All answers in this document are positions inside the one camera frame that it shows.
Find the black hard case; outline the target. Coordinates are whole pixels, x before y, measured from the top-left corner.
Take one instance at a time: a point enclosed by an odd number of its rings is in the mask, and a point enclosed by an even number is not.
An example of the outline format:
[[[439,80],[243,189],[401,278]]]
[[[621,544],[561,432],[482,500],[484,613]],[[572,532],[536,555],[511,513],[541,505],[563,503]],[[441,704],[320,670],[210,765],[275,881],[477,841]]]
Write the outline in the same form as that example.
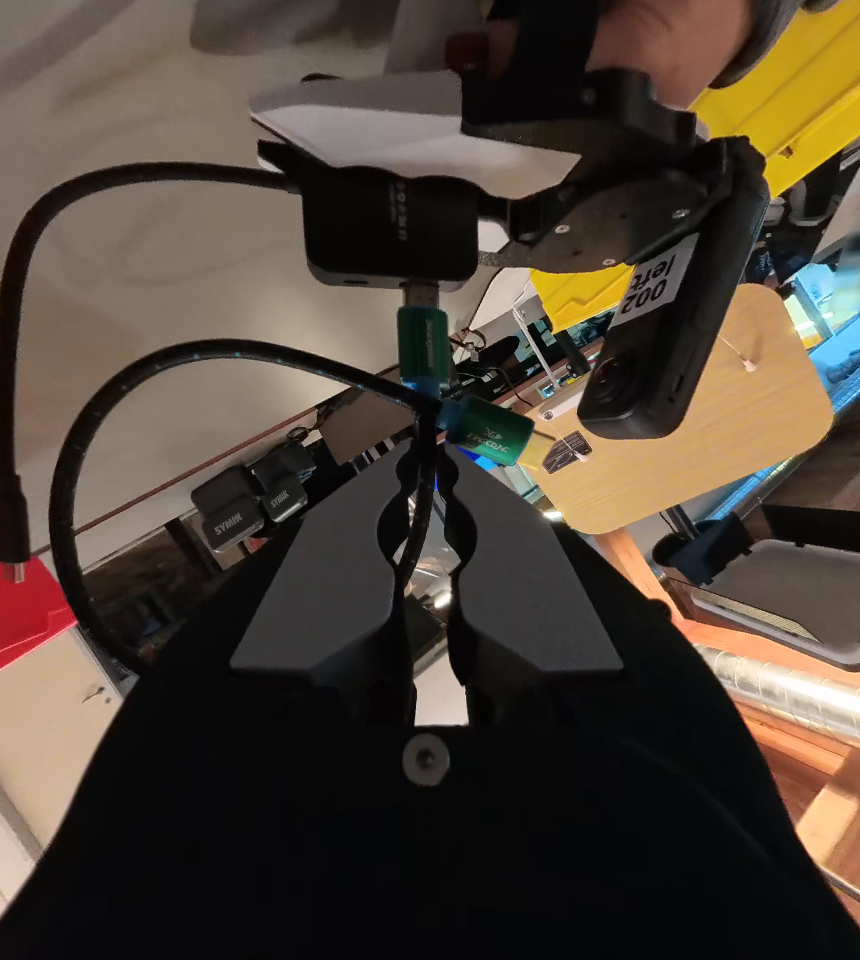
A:
[[[307,506],[305,482],[312,477],[316,464],[301,443],[281,444],[249,469],[262,490],[259,502],[273,524],[282,524]]]
[[[261,533],[268,518],[260,494],[256,477],[240,464],[191,490],[203,537],[214,552],[222,553]]]

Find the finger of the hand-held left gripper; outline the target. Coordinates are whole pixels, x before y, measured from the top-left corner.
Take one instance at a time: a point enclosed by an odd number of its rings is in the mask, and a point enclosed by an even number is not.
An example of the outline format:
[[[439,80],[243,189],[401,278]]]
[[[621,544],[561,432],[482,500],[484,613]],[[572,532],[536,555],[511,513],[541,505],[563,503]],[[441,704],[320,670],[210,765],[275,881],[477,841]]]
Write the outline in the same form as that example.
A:
[[[328,166],[456,178],[499,198],[557,186],[580,160],[463,133],[460,81],[448,71],[300,82],[254,96],[249,109],[260,127]]]
[[[506,253],[510,237],[504,222],[481,217],[477,222],[478,264],[480,266],[512,266]]]

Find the black adapter hub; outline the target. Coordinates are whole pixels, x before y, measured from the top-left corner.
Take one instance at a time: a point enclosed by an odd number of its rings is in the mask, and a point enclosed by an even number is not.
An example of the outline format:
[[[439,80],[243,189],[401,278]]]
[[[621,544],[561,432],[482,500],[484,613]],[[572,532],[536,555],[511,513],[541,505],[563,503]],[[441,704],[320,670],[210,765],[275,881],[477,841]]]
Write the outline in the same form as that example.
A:
[[[334,169],[299,157],[292,173],[141,161],[53,186],[18,223],[0,280],[0,565],[15,581],[30,559],[28,505],[16,465],[16,396],[25,292],[38,242],[56,217],[84,199],[117,188],[169,183],[246,186],[299,196],[308,262],[337,285],[456,284],[477,268],[480,190],[452,177]]]

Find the wooden post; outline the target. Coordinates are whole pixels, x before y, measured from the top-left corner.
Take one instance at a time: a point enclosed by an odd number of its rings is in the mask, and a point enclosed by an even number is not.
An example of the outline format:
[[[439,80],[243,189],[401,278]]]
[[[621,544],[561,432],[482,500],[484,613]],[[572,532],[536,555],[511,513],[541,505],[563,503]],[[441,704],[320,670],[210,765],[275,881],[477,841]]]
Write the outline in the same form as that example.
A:
[[[680,612],[673,598],[664,589],[627,529],[592,534],[592,540],[606,560],[648,599],[662,604],[672,621],[679,625]]]

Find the person's left forearm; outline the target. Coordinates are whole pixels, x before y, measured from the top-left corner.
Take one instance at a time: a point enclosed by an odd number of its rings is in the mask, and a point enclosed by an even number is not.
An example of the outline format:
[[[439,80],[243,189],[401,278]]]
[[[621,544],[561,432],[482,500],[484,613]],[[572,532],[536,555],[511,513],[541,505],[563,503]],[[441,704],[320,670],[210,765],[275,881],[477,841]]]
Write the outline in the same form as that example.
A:
[[[760,64],[783,36],[800,12],[815,16],[830,10],[837,1],[748,1],[748,30],[742,46],[731,57],[721,73],[709,85],[711,90],[724,90]]]

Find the black wall speaker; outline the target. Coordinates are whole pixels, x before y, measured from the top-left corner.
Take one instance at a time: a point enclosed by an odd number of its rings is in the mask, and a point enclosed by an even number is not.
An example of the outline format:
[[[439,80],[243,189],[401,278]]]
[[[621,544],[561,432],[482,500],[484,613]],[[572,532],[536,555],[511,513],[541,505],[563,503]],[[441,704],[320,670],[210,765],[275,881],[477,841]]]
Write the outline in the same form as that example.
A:
[[[697,536],[670,533],[652,546],[652,560],[676,571],[691,585],[710,584],[731,562],[751,552],[754,539],[734,513],[696,524]]]

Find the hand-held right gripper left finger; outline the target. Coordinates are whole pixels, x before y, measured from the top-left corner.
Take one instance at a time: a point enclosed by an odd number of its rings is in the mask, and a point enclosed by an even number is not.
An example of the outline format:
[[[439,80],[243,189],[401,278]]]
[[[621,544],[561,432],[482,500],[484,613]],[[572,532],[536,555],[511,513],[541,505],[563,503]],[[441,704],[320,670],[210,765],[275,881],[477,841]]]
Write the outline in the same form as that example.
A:
[[[320,687],[410,684],[394,555],[407,536],[404,440],[309,510],[230,659]]]

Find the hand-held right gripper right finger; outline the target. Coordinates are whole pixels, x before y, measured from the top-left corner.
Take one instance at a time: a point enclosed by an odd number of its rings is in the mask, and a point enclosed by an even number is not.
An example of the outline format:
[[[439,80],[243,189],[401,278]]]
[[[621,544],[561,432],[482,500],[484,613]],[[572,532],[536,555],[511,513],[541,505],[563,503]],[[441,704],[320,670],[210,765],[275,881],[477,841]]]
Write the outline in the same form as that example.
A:
[[[467,689],[616,677],[623,662],[552,525],[455,447],[440,450],[451,575],[448,650]]]

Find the silver air duct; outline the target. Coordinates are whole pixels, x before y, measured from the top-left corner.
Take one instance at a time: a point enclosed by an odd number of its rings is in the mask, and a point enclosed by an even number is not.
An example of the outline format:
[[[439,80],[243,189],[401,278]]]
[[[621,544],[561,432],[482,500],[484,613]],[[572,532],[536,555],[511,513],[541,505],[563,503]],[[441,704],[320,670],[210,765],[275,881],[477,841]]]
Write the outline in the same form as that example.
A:
[[[860,687],[696,644],[738,704],[860,749]]]

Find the black label sticker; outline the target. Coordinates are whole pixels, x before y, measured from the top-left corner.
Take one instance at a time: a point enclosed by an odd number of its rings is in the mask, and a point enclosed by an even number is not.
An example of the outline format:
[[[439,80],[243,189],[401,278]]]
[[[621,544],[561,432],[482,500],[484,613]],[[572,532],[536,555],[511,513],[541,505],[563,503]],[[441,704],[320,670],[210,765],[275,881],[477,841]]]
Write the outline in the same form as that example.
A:
[[[587,438],[578,430],[556,441],[543,459],[546,474],[557,474],[568,466],[585,463],[593,452]]]

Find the wooden stand board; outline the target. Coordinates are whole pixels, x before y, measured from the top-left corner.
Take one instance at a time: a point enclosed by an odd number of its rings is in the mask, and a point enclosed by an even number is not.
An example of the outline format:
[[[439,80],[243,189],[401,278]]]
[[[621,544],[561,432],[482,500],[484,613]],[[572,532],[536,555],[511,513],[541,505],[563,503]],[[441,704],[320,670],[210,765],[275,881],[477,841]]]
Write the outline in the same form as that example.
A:
[[[544,430],[577,433],[582,461],[530,472],[563,519],[606,534],[804,453],[834,415],[820,376],[779,295],[741,285],[681,425],[658,439],[598,438],[574,410]]]

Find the wall vent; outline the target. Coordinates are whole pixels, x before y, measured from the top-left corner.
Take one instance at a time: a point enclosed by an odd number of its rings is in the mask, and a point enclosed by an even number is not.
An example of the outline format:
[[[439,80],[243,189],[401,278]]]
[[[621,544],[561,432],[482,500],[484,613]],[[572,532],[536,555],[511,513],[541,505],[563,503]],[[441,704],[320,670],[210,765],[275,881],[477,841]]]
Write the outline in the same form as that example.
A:
[[[761,540],[690,596],[718,618],[860,672],[860,553]]]

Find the person's left hand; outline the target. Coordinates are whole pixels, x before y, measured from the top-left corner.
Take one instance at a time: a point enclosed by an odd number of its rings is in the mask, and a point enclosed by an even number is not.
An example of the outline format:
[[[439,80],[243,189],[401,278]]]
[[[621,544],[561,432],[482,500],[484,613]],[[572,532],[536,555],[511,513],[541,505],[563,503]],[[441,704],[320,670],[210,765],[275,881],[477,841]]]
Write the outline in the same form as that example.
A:
[[[635,71],[657,101],[687,108],[742,46],[748,1],[521,3],[444,43],[445,67],[465,77],[574,80],[605,69]]]

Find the large yellow storage bin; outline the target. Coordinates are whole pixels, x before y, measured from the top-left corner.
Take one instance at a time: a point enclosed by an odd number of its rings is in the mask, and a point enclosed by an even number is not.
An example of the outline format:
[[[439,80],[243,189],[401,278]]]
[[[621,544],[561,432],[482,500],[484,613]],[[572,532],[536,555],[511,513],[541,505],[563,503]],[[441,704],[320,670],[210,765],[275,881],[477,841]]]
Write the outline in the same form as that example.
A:
[[[784,193],[860,136],[860,1],[800,11],[745,78],[693,107],[712,138],[748,138]]]

